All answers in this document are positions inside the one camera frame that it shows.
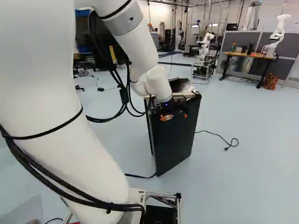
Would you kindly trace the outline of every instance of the gray floor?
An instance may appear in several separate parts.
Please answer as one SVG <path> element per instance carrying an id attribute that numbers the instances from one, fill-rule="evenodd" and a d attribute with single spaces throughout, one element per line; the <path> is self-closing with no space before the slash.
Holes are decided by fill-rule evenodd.
<path id="1" fill-rule="evenodd" d="M 171 57 L 163 61 L 170 62 Z M 174 55 L 172 61 L 192 63 L 194 59 Z M 163 66 L 168 74 L 170 65 Z M 126 71 L 120 74 L 125 79 Z M 94 75 L 100 79 L 99 86 L 116 86 L 107 72 Z M 169 77 L 190 75 L 190 67 L 172 66 Z M 226 145 L 218 137 L 197 134 L 190 158 L 159 178 L 128 178 L 130 186 L 181 192 L 185 224 L 297 224 L 299 90 L 282 86 L 275 91 L 257 90 L 254 84 L 219 81 L 219 77 L 214 75 L 207 85 L 195 84 L 203 96 L 197 130 L 216 132 L 227 140 L 238 138 L 240 145 L 224 152 Z M 96 81 L 92 77 L 76 79 L 86 89 L 78 91 L 78 95 L 86 114 L 109 117 L 121 106 L 118 90 L 98 92 Z M 135 94 L 132 97 L 142 110 L 142 98 Z M 91 126 L 124 172 L 155 172 L 145 118 L 125 113 L 111 122 Z M 65 215 L 66 208 L 59 197 L 21 168 L 2 139 L 0 179 L 0 215 L 38 194 L 45 221 Z"/>

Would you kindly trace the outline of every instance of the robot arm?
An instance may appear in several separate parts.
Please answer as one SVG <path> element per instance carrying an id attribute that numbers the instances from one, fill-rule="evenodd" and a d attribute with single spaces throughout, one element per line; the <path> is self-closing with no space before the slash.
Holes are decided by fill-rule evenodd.
<path id="1" fill-rule="evenodd" d="M 132 62 L 131 87 L 139 96 L 154 94 L 158 101 L 172 98 L 168 78 L 157 66 L 158 53 L 136 0 L 89 0 Z"/>
<path id="2" fill-rule="evenodd" d="M 263 46 L 262 51 L 261 51 L 262 53 L 266 54 L 266 56 L 270 56 L 270 57 L 274 56 L 276 47 L 283 41 L 283 39 L 285 37 L 285 30 L 284 30 L 285 21 L 289 20 L 290 18 L 291 18 L 291 15 L 289 15 L 289 14 L 279 15 L 277 17 L 278 26 L 277 26 L 275 32 L 269 38 L 271 41 L 275 41 L 275 42 Z"/>
<path id="3" fill-rule="evenodd" d="M 203 41 L 198 42 L 198 43 L 201 43 L 202 45 L 199 49 L 199 55 L 197 56 L 197 58 L 199 58 L 200 60 L 205 60 L 206 56 L 209 54 L 210 41 L 213 38 L 214 38 L 213 34 L 206 33 Z"/>
<path id="4" fill-rule="evenodd" d="M 76 6 L 94 7 L 124 49 L 132 61 L 130 79 L 135 92 L 140 96 L 155 94 L 161 102 L 168 101 L 171 88 L 163 68 L 157 66 L 157 51 L 137 1 L 84 0 L 76 1 Z M 4 1 L 0 21 L 3 128 L 11 136 L 31 136 L 73 118 L 81 110 L 72 74 L 73 0 Z M 81 191 L 108 203 L 132 203 L 125 175 L 83 113 L 51 134 L 15 142 L 41 166 Z M 115 224 L 123 215 L 65 201 L 84 224 Z"/>

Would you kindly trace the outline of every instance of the lab equipment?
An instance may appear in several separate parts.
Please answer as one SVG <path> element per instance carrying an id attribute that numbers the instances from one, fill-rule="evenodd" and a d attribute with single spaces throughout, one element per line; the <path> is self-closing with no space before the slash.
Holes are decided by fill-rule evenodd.
<path id="1" fill-rule="evenodd" d="M 200 77 L 204 79 L 210 78 L 213 74 L 213 68 L 215 65 L 216 51 L 210 51 L 210 41 L 214 38 L 211 33 L 206 33 L 203 41 L 197 42 L 199 44 L 199 55 L 196 56 L 196 61 L 192 65 L 193 78 Z"/>
<path id="2" fill-rule="evenodd" d="M 171 100 L 168 78 L 157 66 L 157 50 L 137 0 L 75 3 L 92 6 L 130 58 L 132 89 L 139 96 L 154 94 L 162 103 Z M 73 87 L 74 1 L 4 1 L 0 17 L 6 21 L 1 26 L 1 54 L 6 57 L 0 61 L 6 67 L 0 81 L 0 127 L 6 141 L 18 139 L 18 156 L 27 155 L 88 194 L 81 204 L 73 198 L 82 202 L 78 192 L 63 188 L 65 202 L 82 223 L 115 224 L 124 212 L 134 217 L 130 223 L 139 222 L 141 214 L 134 208 L 144 209 L 133 204 L 140 204 L 140 194 L 129 194 L 125 175 L 90 128 Z"/>
<path id="3" fill-rule="evenodd" d="M 278 25 L 275 32 L 270 36 L 270 40 L 274 41 L 274 43 L 263 46 L 262 53 L 266 54 L 266 57 L 273 57 L 275 53 L 276 47 L 281 43 L 285 37 L 285 21 L 289 20 L 291 15 L 283 14 L 277 17 Z"/>

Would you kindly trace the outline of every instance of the wooden desk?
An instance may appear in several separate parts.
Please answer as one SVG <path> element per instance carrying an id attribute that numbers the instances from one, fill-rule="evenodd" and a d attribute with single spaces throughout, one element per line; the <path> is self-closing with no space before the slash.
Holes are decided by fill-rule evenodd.
<path id="1" fill-rule="evenodd" d="M 225 79 L 228 74 L 226 74 L 228 67 L 229 67 L 229 60 L 231 57 L 253 57 L 253 58 L 259 58 L 259 59 L 266 59 L 267 60 L 267 66 L 263 72 L 263 75 L 261 77 L 261 80 L 258 82 L 256 88 L 259 89 L 263 85 L 263 80 L 265 78 L 266 72 L 271 64 L 272 61 L 275 61 L 277 57 L 266 57 L 265 54 L 260 52 L 252 52 L 251 55 L 247 55 L 247 53 L 241 53 L 241 52 L 224 52 L 224 54 L 227 56 L 226 62 L 224 65 L 224 70 L 222 77 L 219 79 L 220 81 Z"/>

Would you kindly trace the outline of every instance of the gray panel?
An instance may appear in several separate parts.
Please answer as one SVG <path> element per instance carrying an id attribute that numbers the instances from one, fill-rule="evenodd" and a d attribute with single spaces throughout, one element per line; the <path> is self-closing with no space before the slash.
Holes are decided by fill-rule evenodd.
<path id="1" fill-rule="evenodd" d="M 263 33 L 257 51 L 261 51 L 263 46 L 273 43 L 269 40 L 272 33 Z M 296 58 L 299 53 L 299 34 L 285 34 L 284 40 L 277 46 L 276 53 L 282 57 Z"/>
<path id="2" fill-rule="evenodd" d="M 276 61 L 272 61 L 270 67 L 267 70 L 266 75 L 272 72 L 274 75 L 278 77 L 278 79 L 286 80 L 294 62 L 295 62 L 294 60 L 282 59 L 282 58 Z M 267 63 L 266 59 L 255 58 L 250 68 L 250 74 L 262 76 L 265 70 L 266 63 Z"/>
<path id="3" fill-rule="evenodd" d="M 253 43 L 253 49 L 255 49 L 259 36 L 260 32 L 226 33 L 222 51 L 230 51 L 233 43 L 236 43 L 237 47 L 241 47 L 242 45 L 249 46 L 249 43 Z"/>

